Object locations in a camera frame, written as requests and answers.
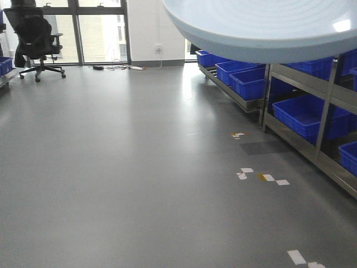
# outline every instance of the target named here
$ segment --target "office chair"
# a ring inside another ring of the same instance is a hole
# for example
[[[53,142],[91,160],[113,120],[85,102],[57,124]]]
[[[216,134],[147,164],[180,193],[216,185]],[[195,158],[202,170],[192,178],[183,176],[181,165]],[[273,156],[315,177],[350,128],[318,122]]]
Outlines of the office chair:
[[[40,78],[38,76],[45,70],[61,73],[62,78],[65,78],[65,71],[62,67],[44,64],[47,59],[46,55],[51,55],[53,60],[57,59],[53,55],[59,54],[62,49],[60,45],[60,36],[62,34],[51,35],[51,25],[44,19],[42,10],[32,7],[13,7],[5,8],[4,12],[18,36],[19,44],[16,50],[16,57],[26,55],[32,60],[40,60],[39,66],[19,72],[20,78],[24,78],[23,73],[36,71],[35,81],[39,82]]]

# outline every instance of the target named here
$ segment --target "metal shelving rack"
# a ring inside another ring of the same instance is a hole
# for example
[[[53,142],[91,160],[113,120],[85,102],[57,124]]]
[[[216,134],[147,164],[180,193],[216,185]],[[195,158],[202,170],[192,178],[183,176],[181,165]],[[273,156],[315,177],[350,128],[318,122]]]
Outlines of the metal shelving rack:
[[[6,30],[6,24],[2,23],[0,24],[0,34],[2,34],[4,30]],[[0,45],[0,56],[3,56],[1,45]],[[4,85],[7,85],[9,81],[16,75],[17,75],[17,69],[14,68],[9,73],[0,76],[0,88],[2,88]]]
[[[235,102],[240,106],[240,108],[246,113],[259,111],[263,105],[263,99],[245,100],[236,92],[232,90],[231,87],[224,84],[221,80],[217,78],[216,67],[205,68],[199,64],[200,70],[206,75],[207,78],[212,80],[220,89],[222,89],[228,96],[235,100]]]
[[[265,131],[269,127],[276,134],[286,140],[291,146],[298,150],[304,157],[320,168],[332,180],[338,183],[348,193],[357,199],[357,177],[344,169],[334,157],[322,152],[323,136],[326,123],[329,122],[331,106],[333,104],[351,113],[357,114],[357,92],[335,84],[337,70],[340,70],[339,58],[334,59],[330,80],[325,81],[312,75],[305,74],[281,64],[269,64],[266,69],[267,88],[264,103],[260,110],[260,125]],[[319,134],[316,146],[310,144],[297,133],[292,131],[274,116],[268,113],[270,95],[270,81],[272,77],[280,79],[305,92],[313,94],[325,100],[321,117]]]
[[[0,76],[0,88],[9,83],[9,81],[17,75],[17,69],[12,69],[9,73]]]

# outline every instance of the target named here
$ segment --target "white wall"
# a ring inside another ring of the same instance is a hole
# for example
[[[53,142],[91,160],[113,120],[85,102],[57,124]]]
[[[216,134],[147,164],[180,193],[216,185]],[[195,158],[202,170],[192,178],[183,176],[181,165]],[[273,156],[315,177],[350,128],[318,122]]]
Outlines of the white wall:
[[[128,0],[129,35],[133,61],[183,60],[185,39],[173,25],[161,0]],[[162,52],[155,52],[155,45]]]

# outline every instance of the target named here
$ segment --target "epoxy floor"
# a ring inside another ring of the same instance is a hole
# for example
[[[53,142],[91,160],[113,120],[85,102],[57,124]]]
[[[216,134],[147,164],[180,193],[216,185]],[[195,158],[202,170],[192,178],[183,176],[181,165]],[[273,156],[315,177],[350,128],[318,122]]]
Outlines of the epoxy floor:
[[[357,201],[196,64],[65,69],[0,89],[1,268],[357,267]]]

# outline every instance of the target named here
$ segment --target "shelf leg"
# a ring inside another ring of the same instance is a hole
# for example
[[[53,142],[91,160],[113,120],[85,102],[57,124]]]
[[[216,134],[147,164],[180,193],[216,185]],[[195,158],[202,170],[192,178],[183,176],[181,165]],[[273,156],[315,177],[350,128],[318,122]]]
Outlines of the shelf leg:
[[[264,81],[266,84],[266,88],[264,91],[264,101],[263,101],[263,106],[259,110],[259,125],[261,126],[261,128],[264,132],[266,131],[266,123],[264,120],[264,115],[265,115],[265,113],[268,112],[269,96],[270,96],[270,89],[271,89],[271,80],[272,80],[271,69],[272,69],[272,65],[267,64],[266,73],[264,76]]]
[[[327,92],[325,95],[325,103],[324,103],[324,108],[322,110],[322,115],[321,115],[319,134],[317,135],[315,160],[318,160],[318,158],[319,158],[321,144],[324,140],[324,135],[325,135],[326,129],[329,126],[329,124],[331,123],[331,118],[332,118],[334,107],[330,107],[330,102],[331,102],[331,96],[332,96],[332,89],[335,84],[335,78],[336,78],[338,64],[339,64],[339,57],[336,56],[334,58],[334,62],[332,64],[329,86],[327,87]]]

